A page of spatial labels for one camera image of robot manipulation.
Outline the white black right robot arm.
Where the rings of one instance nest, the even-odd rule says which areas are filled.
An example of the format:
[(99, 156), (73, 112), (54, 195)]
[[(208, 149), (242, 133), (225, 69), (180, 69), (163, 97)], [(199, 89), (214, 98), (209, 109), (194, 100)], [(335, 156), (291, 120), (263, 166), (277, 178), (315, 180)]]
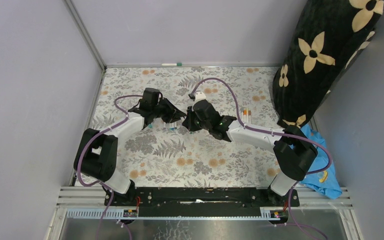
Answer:
[(296, 126), (269, 129), (246, 125), (234, 116), (220, 115), (203, 92), (192, 93), (189, 97), (193, 105), (188, 107), (182, 125), (190, 132), (206, 130), (217, 140), (249, 144), (274, 153), (280, 173), (269, 185), (266, 198), (273, 206), (281, 205), (292, 186), (305, 178), (318, 155), (301, 129)]

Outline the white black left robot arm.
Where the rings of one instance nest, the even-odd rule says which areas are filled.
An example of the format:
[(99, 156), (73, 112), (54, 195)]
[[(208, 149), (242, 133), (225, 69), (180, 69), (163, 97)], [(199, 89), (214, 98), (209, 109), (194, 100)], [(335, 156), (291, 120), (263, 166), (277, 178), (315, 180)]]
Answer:
[(100, 184), (116, 192), (116, 199), (128, 206), (135, 200), (135, 192), (130, 188), (134, 183), (117, 169), (119, 141), (144, 130), (155, 119), (172, 124), (187, 115), (163, 97), (158, 89), (149, 87), (139, 95), (135, 106), (122, 112), (125, 118), (120, 122), (101, 130), (88, 128), (83, 132), (73, 168), (82, 186), (88, 186), (82, 175), (92, 177), (95, 181), (90, 186)]

